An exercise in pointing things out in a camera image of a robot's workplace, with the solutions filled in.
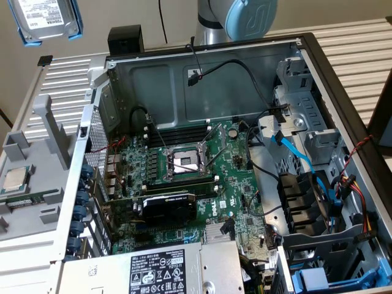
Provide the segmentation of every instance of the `red wire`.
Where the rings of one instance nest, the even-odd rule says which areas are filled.
[[[352,149],[352,151],[349,154],[349,158],[346,160],[343,170],[341,172],[341,177],[343,176],[343,173],[345,171],[345,169],[347,168],[347,166],[349,165],[350,159],[353,156],[353,154],[358,151],[358,148],[361,147],[362,145],[364,145],[366,142],[368,142],[371,138],[373,138],[373,135],[370,135],[368,137],[366,137],[365,139],[363,139],[362,141],[360,141],[358,144],[356,144],[356,146],[354,147],[354,149]]]
[[[117,181],[120,183],[120,185],[123,185],[123,184],[121,183],[121,180],[120,180],[120,178],[119,178],[119,176],[117,174],[117,170],[116,170],[116,155],[117,155],[117,147],[120,144],[122,144],[124,141],[125,141],[125,136],[123,136],[123,138],[119,142],[116,142],[116,143],[113,143],[113,144],[109,144],[108,146],[103,147],[103,148],[98,149],[98,150],[95,150],[95,151],[91,151],[91,153],[98,153],[98,152],[101,152],[102,150],[105,150],[105,149],[108,149],[108,148],[114,148],[115,149],[115,156],[113,158],[113,169],[115,171]]]
[[[346,162],[345,162],[345,164],[344,164],[343,170],[342,170],[342,172],[341,172],[341,174],[340,174],[341,180],[342,180],[342,177],[343,177],[343,175],[344,175],[344,171],[345,171],[345,169],[347,168],[347,166],[349,165],[350,160],[351,160],[351,157],[353,156],[353,154],[354,154],[355,152],[358,151],[358,148],[359,148],[359,147],[361,147],[362,145],[364,145],[364,144],[365,144],[366,142],[368,142],[371,138],[373,138],[373,135],[369,135],[368,137],[366,137],[366,138],[363,139],[362,141],[358,142],[358,144],[356,144],[355,147],[351,150],[351,152],[350,152],[350,154],[349,154],[349,158],[347,158],[347,160],[346,160]],[[336,198],[338,198],[338,191],[340,190],[340,187],[341,187],[341,182],[338,182],[338,183],[337,183],[337,189],[336,189]]]
[[[124,142],[124,141],[125,141],[125,136],[124,136],[119,142],[113,143],[113,144],[109,144],[108,146],[103,147],[103,148],[98,149],[98,150],[95,150],[95,151],[91,151],[91,153],[98,153],[98,152],[101,152],[102,150],[108,149],[108,148],[110,148],[110,147],[117,147],[117,146],[119,146],[119,145],[120,145],[122,142]]]
[[[360,196],[361,203],[362,203],[363,232],[366,233],[368,231],[368,226],[367,226],[367,222],[366,222],[366,220],[368,219],[368,214],[366,211],[365,197],[363,196],[362,192],[356,187],[356,185],[351,184],[350,188],[351,188],[351,190],[355,191]]]

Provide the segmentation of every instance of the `metal bracket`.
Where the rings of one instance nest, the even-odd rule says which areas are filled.
[[[312,164],[328,164],[340,137],[341,134],[337,129],[307,133],[304,146],[310,155]]]

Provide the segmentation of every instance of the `mesh panel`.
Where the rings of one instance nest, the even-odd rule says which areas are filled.
[[[92,143],[91,151],[100,150],[101,148],[108,146],[108,139],[106,137],[98,108],[95,108],[94,113],[92,114],[90,139]],[[98,167],[101,175],[105,174],[107,153],[108,149],[104,149],[97,153],[86,153],[87,163],[92,167]]]

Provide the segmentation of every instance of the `motherboard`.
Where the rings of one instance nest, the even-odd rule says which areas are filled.
[[[216,121],[185,132],[176,130],[178,140],[164,131],[124,139],[107,165],[111,200],[104,213],[113,218],[117,239],[113,254],[164,244],[207,243],[223,235],[235,239],[248,258],[267,258],[264,220],[247,209],[258,187],[253,167],[247,164],[247,128],[241,123]],[[172,196],[182,197],[187,207],[166,206]],[[157,207],[149,209],[151,199]],[[174,209],[184,218],[173,219],[164,211],[162,218],[156,218],[157,209]],[[263,212],[259,197],[249,209]],[[225,224],[226,234],[220,230]]]

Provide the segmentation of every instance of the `processor chip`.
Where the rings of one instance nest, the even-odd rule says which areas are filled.
[[[4,180],[3,191],[4,193],[17,191],[26,183],[28,168],[20,167],[9,170]]]
[[[253,219],[246,219],[246,225],[253,225]]]

